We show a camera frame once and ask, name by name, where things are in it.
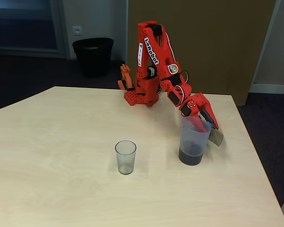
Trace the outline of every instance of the electrical outlet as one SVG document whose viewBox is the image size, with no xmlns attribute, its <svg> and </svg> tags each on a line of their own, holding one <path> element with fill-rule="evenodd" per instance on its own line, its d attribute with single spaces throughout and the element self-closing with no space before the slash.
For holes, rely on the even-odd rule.
<svg viewBox="0 0 284 227">
<path fill-rule="evenodd" d="M 74 31 L 74 35 L 82 35 L 83 29 L 81 26 L 73 26 L 72 30 Z"/>
</svg>

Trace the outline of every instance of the baseboard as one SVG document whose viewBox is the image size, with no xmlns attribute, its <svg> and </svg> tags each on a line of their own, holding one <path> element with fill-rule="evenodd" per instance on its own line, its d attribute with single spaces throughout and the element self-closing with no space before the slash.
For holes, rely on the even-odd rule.
<svg viewBox="0 0 284 227">
<path fill-rule="evenodd" d="M 284 85 L 279 84 L 252 84 L 250 93 L 284 94 Z"/>
</svg>

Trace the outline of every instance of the red robotic arm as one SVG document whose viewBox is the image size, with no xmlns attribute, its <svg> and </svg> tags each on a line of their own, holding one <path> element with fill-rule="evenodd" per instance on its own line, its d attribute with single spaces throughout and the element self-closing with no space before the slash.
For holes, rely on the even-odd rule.
<svg viewBox="0 0 284 227">
<path fill-rule="evenodd" d="M 168 34 L 163 25 L 156 21 L 138 24 L 138 66 L 135 86 L 133 86 L 128 66 L 121 67 L 122 78 L 118 81 L 121 89 L 127 90 L 124 98 L 130 105 L 154 105 L 159 99 L 159 91 L 167 91 L 168 98 L 179 107 L 182 116 L 198 117 L 200 113 L 205 120 L 218 129 L 218 122 L 211 105 L 202 93 L 191 95 L 192 87 L 182 75 L 179 62 L 176 61 L 170 46 Z M 149 58 L 152 65 L 147 66 Z"/>
</svg>

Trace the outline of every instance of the wire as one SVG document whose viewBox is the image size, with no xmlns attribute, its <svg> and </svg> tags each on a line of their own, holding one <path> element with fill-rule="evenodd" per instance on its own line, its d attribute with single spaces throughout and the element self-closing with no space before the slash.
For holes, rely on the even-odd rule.
<svg viewBox="0 0 284 227">
<path fill-rule="evenodd" d="M 160 85 L 159 85 L 159 87 L 158 87 L 158 89 L 157 89 L 157 95 L 159 95 L 161 92 L 162 92 L 162 88 L 161 88 Z"/>
<path fill-rule="evenodd" d="M 181 89 L 181 91 L 182 91 L 182 101 L 181 101 L 181 105 L 182 105 L 182 103 L 183 103 L 183 101 L 184 101 L 184 90 L 183 90 L 183 88 L 182 88 L 181 86 L 179 86 L 179 85 L 176 85 L 175 87 L 179 87 L 179 88 Z"/>
<path fill-rule="evenodd" d="M 165 32 L 165 34 L 166 34 L 166 37 L 167 37 L 167 41 L 169 42 L 169 35 L 167 34 L 167 32 Z M 169 47 L 170 47 L 170 51 L 171 51 L 171 54 L 172 54 L 172 58 L 174 59 L 174 61 L 176 61 L 176 58 L 175 58 L 174 52 L 171 48 L 170 42 L 169 42 Z"/>
<path fill-rule="evenodd" d="M 184 70 L 184 71 L 182 71 L 182 72 L 185 72 L 186 75 L 187 75 L 186 80 L 185 80 L 185 83 L 187 83 L 187 82 L 188 82 L 188 78 L 189 78 L 189 74 L 188 74 L 188 72 L 187 72 L 186 70 Z"/>
</svg>

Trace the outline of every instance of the floor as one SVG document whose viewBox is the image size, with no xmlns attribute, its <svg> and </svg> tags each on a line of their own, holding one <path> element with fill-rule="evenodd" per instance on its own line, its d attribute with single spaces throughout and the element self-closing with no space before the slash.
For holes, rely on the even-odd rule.
<svg viewBox="0 0 284 227">
<path fill-rule="evenodd" d="M 103 78 L 82 76 L 76 61 L 0 56 L 0 108 L 53 86 L 118 89 L 120 62 Z M 249 94 L 238 107 L 279 203 L 284 202 L 284 95 Z"/>
</svg>

